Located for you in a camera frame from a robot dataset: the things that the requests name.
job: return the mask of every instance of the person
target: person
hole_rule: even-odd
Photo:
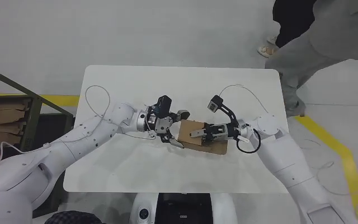
[[[265,68],[280,74],[286,115],[304,115],[296,91],[316,71],[347,59],[358,59],[358,1],[317,0],[315,21],[300,37],[280,48]]]
[[[274,21],[280,24],[278,36],[267,38],[270,44],[282,48],[291,40],[306,32],[314,21],[313,5],[316,0],[276,0],[272,9]],[[276,47],[260,46],[257,51],[268,58],[274,54]]]

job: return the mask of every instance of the cardboard box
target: cardboard box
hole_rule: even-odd
[[[19,110],[0,110],[0,124],[6,124],[11,122],[16,122],[20,118],[25,116],[24,111]]]
[[[181,142],[185,148],[197,150],[202,152],[210,152],[214,154],[224,155],[228,150],[228,141],[214,141],[207,144],[201,142],[201,138],[190,137],[190,132],[193,130],[202,129],[204,123],[195,122],[192,120],[182,120],[178,141]]]
[[[15,136],[10,133],[0,132],[0,142],[7,142],[10,144],[20,143],[21,137]]]
[[[7,124],[0,124],[0,132],[23,134],[22,129],[26,122],[13,122]]]
[[[30,99],[17,100],[14,102],[0,102],[0,110],[28,110]]]

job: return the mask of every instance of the cable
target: cable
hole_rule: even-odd
[[[232,86],[237,86],[237,87],[240,87],[240,88],[244,88],[245,90],[249,91],[249,92],[256,98],[256,100],[261,104],[261,106],[262,106],[262,108],[265,110],[265,112],[269,113],[269,112],[266,110],[266,108],[263,106],[262,102],[257,98],[257,96],[256,96],[251,90],[249,90],[248,88],[244,87],[244,86],[241,85],[241,84],[229,85],[229,86],[223,88],[223,90],[220,92],[219,96],[222,95],[222,93],[224,92],[224,90],[226,90],[227,88],[232,87]]]
[[[7,144],[8,146],[10,146],[11,148],[13,148],[14,150],[16,150],[17,152],[21,153],[21,154],[26,154],[26,153],[30,153],[30,152],[36,152],[38,150],[41,150],[42,148],[38,148],[36,150],[32,150],[32,151],[29,151],[29,152],[22,152],[21,150],[19,150],[18,148],[16,148],[15,146],[13,146],[12,144],[8,143],[8,142],[1,142],[0,143],[0,161],[2,160],[2,156],[3,156],[3,147],[4,147],[4,144]]]
[[[334,192],[332,190],[329,190],[326,186],[324,186],[322,183],[321,183],[321,180],[319,179],[319,172],[321,170],[325,170],[325,169],[328,169],[330,167],[332,167],[333,165],[335,164],[334,161],[329,161],[329,162],[326,162],[325,164],[323,164],[321,167],[319,168],[315,168],[315,167],[311,167],[313,169],[316,169],[318,170],[317,173],[315,174],[316,176],[316,179],[317,181],[319,182],[319,184],[323,187],[324,190],[326,190],[327,192],[331,193],[331,194],[334,194],[334,195],[338,195],[338,196],[347,196],[347,195],[351,195],[350,193],[337,193],[337,192]]]
[[[93,88],[93,87],[99,87],[99,88],[103,89],[103,90],[106,92],[107,96],[108,96],[108,104],[107,104],[107,107],[106,107],[105,111],[103,112],[103,115],[102,115],[102,116],[99,115],[99,114],[92,108],[92,106],[90,105],[90,103],[88,102],[88,99],[87,99],[87,91],[88,91],[90,88]],[[110,107],[110,104],[111,104],[111,96],[110,96],[110,93],[109,93],[104,87],[102,87],[102,86],[92,85],[92,86],[88,87],[88,88],[86,89],[86,91],[84,92],[84,98],[86,99],[86,103],[87,103],[88,107],[92,110],[92,112],[94,112],[94,114],[96,114],[97,116],[99,116],[99,117],[101,118],[101,120],[98,122],[98,124],[95,126],[95,128],[91,131],[91,134],[90,134],[90,135],[84,136],[84,137],[82,137],[82,138],[79,138],[79,139],[76,139],[76,140],[73,140],[73,141],[61,141],[61,142],[76,142],[76,141],[82,140],[82,139],[84,139],[84,138],[90,137],[90,136],[94,133],[94,131],[97,129],[97,127],[101,124],[101,122],[102,122],[103,120],[105,120],[105,119],[104,119],[104,116],[106,115],[107,110],[108,110],[108,108]]]
[[[91,106],[90,102],[88,102],[87,92],[88,92],[88,90],[89,90],[90,88],[93,88],[93,87],[99,87],[99,88],[103,89],[103,90],[106,92],[107,96],[108,96],[108,104],[107,104],[106,109],[105,109],[105,111],[103,112],[102,115],[100,115],[99,113],[97,113],[97,112],[94,110],[94,108]],[[97,127],[101,124],[101,122],[102,122],[103,120],[104,120],[104,121],[107,121],[106,119],[104,119],[104,117],[105,117],[105,115],[106,115],[106,113],[107,113],[107,111],[108,111],[108,108],[110,107],[110,104],[111,104],[111,96],[110,96],[109,92],[108,92],[104,87],[102,87],[102,86],[92,85],[92,86],[89,86],[89,87],[86,89],[86,91],[84,92],[84,98],[86,99],[86,103],[87,103],[88,107],[92,110],[92,112],[93,112],[94,114],[96,114],[97,116],[99,116],[99,117],[101,118],[101,120],[98,122],[98,124],[95,126],[95,128],[91,131],[91,134],[90,134],[90,135],[84,136],[84,137],[82,137],[82,138],[79,138],[79,139],[76,139],[76,140],[73,140],[73,141],[62,141],[62,142],[76,142],[76,141],[82,140],[82,139],[84,139],[84,138],[90,137],[90,136],[94,133],[94,131],[97,129]],[[143,137],[131,136],[131,135],[129,135],[129,134],[125,134],[125,135],[126,135],[126,136],[129,136],[129,137],[132,137],[132,138],[139,138],[139,139],[145,139],[145,140],[155,140],[155,139],[156,139],[156,136],[154,136],[154,138],[143,138]]]
[[[257,138],[258,138],[258,146],[257,146],[257,148],[256,148],[254,151],[245,151],[245,150],[242,150],[242,149],[240,148],[240,146],[239,146],[239,141],[240,141],[240,140],[239,140],[239,139],[236,139],[236,147],[238,148],[238,150],[240,150],[240,151],[243,152],[243,153],[252,154],[252,153],[257,152],[257,151],[260,149],[260,147],[261,147],[261,136],[260,136],[260,134],[258,133],[258,131],[256,131],[256,129],[253,129],[253,132],[256,133]]]

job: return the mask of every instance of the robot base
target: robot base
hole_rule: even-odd
[[[237,224],[229,194],[138,193],[130,224]]]

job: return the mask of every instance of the yellow floor stripe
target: yellow floor stripe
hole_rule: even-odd
[[[23,94],[0,94],[0,96],[9,95],[23,95]],[[64,95],[41,95],[43,98],[58,106],[78,106],[79,96],[64,96]]]
[[[358,217],[358,172],[354,162],[353,154],[349,148],[336,140],[331,134],[324,130],[320,125],[314,122],[310,117],[295,117],[296,120],[310,130],[324,144],[333,149],[342,160],[343,170],[351,194],[352,204]]]

